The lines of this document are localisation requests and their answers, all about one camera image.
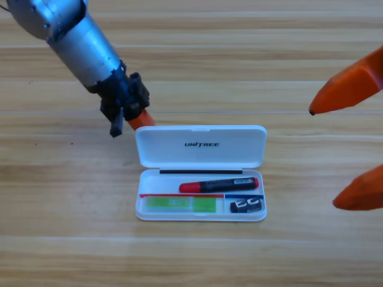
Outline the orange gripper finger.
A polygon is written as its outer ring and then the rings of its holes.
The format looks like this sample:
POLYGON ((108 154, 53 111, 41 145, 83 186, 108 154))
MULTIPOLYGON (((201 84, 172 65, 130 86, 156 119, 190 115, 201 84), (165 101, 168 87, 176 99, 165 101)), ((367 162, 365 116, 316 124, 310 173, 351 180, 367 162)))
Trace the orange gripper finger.
POLYGON ((132 120, 127 121, 128 124, 133 128, 133 130, 137 130, 141 127, 145 126, 154 126, 155 122, 152 116, 148 113, 146 109, 143 109, 140 115, 132 120))
POLYGON ((359 104, 382 90, 382 47, 331 77, 309 106, 311 115, 359 104))
POLYGON ((333 206, 351 211, 382 209, 382 165, 356 177, 335 197, 333 206))

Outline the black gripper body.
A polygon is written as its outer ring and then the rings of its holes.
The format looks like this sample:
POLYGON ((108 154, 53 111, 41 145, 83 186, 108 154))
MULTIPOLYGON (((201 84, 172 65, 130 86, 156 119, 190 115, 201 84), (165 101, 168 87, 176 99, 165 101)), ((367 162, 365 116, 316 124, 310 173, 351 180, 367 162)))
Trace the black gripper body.
POLYGON ((127 75, 124 62, 108 78, 86 89, 101 98, 100 111, 110 121, 110 135, 114 138, 122 134, 124 121, 138 117, 150 105, 150 92, 141 75, 127 75))

